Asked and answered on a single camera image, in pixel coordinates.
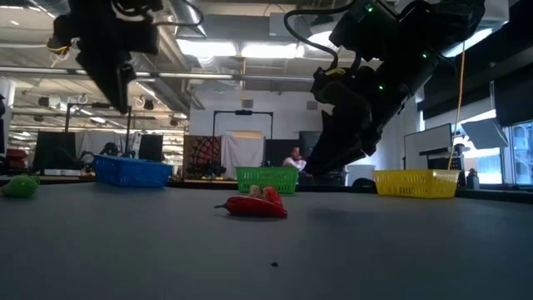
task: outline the yellow cable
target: yellow cable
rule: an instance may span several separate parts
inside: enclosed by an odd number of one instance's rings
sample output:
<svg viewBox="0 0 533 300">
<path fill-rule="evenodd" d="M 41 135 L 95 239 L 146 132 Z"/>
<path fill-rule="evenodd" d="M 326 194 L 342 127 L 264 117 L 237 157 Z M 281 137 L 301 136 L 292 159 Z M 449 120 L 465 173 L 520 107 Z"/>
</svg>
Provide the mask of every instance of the yellow cable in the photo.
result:
<svg viewBox="0 0 533 300">
<path fill-rule="evenodd" d="M 465 77 L 465 42 L 463 42 L 463 53 L 461 54 L 461 78 L 459 79 L 459 103 L 457 104 L 457 118 L 456 127 L 453 131 L 453 138 L 451 139 L 450 160 L 448 160 L 448 171 L 451 169 L 451 159 L 453 158 L 454 142 L 457 136 L 457 125 L 459 125 L 459 116 L 461 114 L 461 103 L 463 101 L 463 79 Z"/>
</svg>

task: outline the red bell pepper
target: red bell pepper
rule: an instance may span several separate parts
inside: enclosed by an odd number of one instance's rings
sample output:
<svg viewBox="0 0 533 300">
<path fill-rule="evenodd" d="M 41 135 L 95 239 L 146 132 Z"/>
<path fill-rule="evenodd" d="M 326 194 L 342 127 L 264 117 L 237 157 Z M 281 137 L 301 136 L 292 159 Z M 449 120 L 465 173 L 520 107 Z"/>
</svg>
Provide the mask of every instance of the red bell pepper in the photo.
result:
<svg viewBox="0 0 533 300">
<path fill-rule="evenodd" d="M 247 196 L 233 196 L 223 205 L 215 208 L 225 208 L 237 216 L 286 218 L 286 210 L 273 202 Z"/>
<path fill-rule="evenodd" d="M 266 200 L 283 208 L 283 201 L 281 200 L 281 196 L 279 193 L 277 193 L 275 188 L 265 187 L 263 188 L 263 194 L 265 195 Z"/>
</svg>

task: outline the whiteboard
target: whiteboard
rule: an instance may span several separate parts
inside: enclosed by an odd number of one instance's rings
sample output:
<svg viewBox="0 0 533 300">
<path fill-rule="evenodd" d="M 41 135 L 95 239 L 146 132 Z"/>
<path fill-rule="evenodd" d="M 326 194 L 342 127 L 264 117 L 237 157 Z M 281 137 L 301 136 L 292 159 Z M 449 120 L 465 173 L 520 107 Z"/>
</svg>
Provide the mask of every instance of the whiteboard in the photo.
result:
<svg viewBox="0 0 533 300">
<path fill-rule="evenodd" d="M 406 170 L 427 170 L 427 156 L 422 151 L 451 147 L 451 124 L 407 134 L 403 137 Z"/>
</svg>

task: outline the cable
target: cable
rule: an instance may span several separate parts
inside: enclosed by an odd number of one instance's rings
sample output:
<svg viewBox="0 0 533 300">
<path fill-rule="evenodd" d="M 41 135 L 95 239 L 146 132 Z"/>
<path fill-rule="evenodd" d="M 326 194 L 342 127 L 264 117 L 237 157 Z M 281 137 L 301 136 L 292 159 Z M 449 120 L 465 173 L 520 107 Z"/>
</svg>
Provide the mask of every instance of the cable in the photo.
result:
<svg viewBox="0 0 533 300">
<path fill-rule="evenodd" d="M 318 15 L 329 15 L 329 14 L 335 14 L 335 13 L 342 13 L 350 9 L 353 3 L 354 2 L 352 1 L 345 6 L 333 8 L 333 9 L 296 9 L 285 14 L 285 17 L 283 18 L 283 23 L 285 24 L 286 30 L 298 41 L 305 43 L 311 47 L 320 49 L 324 51 L 325 53 L 331 54 L 333 56 L 333 61 L 331 62 L 331 65 L 329 68 L 331 70 L 331 69 L 336 68 L 339 63 L 339 56 L 337 55 L 336 51 L 326 46 L 322 46 L 321 44 L 311 42 L 307 38 L 304 38 L 303 36 L 298 34 L 296 31 L 294 31 L 294 29 L 292 29 L 291 25 L 289 24 L 289 18 L 292 16 L 296 16 L 296 15 L 317 15 L 318 16 Z"/>
<path fill-rule="evenodd" d="M 179 23 L 179 22 L 155 22 L 153 25 L 155 26 L 179 26 L 179 27 L 198 27 L 203 23 L 203 12 L 198 8 L 198 6 L 190 3 L 188 0 L 180 0 L 181 2 L 188 5 L 190 8 L 192 8 L 193 11 L 195 11 L 198 14 L 198 22 L 195 23 Z"/>
<path fill-rule="evenodd" d="M 457 104 L 456 127 L 453 131 L 453 138 L 451 139 L 451 152 L 450 160 L 448 160 L 448 171 L 450 171 L 451 169 L 451 159 L 453 158 L 454 152 L 454 141 L 457 137 L 457 125 L 459 124 L 459 116 L 461 114 L 461 103 L 463 100 L 463 79 L 465 78 L 465 44 L 466 42 L 463 42 L 463 53 L 461 54 L 461 77 L 459 79 L 459 103 Z"/>
</svg>

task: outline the gray table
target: gray table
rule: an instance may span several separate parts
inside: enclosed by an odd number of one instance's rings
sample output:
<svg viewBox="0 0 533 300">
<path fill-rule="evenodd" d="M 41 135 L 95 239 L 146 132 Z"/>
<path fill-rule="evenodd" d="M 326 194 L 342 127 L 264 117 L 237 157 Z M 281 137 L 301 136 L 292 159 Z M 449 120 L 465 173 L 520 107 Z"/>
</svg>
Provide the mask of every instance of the gray table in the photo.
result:
<svg viewBox="0 0 533 300">
<path fill-rule="evenodd" d="M 533 206 L 299 193 L 277 221 L 212 208 L 232 194 L 81 183 L 0 201 L 0 299 L 533 298 Z"/>
</svg>

